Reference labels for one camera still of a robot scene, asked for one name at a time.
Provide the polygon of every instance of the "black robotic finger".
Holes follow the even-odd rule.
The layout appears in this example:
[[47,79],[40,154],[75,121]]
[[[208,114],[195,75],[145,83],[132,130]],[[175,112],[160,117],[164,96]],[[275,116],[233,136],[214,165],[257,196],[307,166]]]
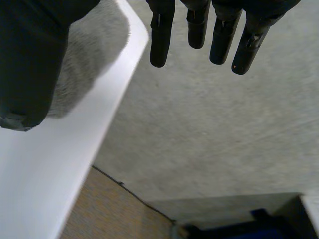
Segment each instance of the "black robotic finger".
[[270,27],[293,8],[300,0],[244,0],[246,25],[232,63],[232,71],[238,75],[245,74]]
[[216,65],[222,65],[227,59],[242,9],[233,0],[212,0],[212,3],[216,12],[216,23],[209,60]]
[[246,18],[244,32],[232,63],[232,71],[238,75],[249,70],[270,28],[269,24],[260,24],[260,21],[250,14],[246,14]]
[[147,3],[153,12],[150,62],[155,67],[163,67],[169,51],[171,29],[175,14],[175,1],[147,0]]
[[188,43],[192,48],[200,49],[205,42],[209,0],[181,0],[188,9]]

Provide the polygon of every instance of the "gray concrete surface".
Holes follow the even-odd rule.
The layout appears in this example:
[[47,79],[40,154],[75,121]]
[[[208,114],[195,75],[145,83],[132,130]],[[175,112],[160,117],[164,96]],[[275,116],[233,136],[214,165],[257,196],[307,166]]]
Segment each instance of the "gray concrete surface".
[[[147,4],[129,3],[148,27]],[[274,25],[244,76],[230,69],[244,15],[222,66],[208,60],[213,8],[200,50],[188,46],[185,17],[177,2],[166,66],[149,64],[148,46],[95,165],[174,217],[187,209],[173,213],[165,201],[194,199],[190,208],[199,199],[314,193],[319,1],[303,0]]]

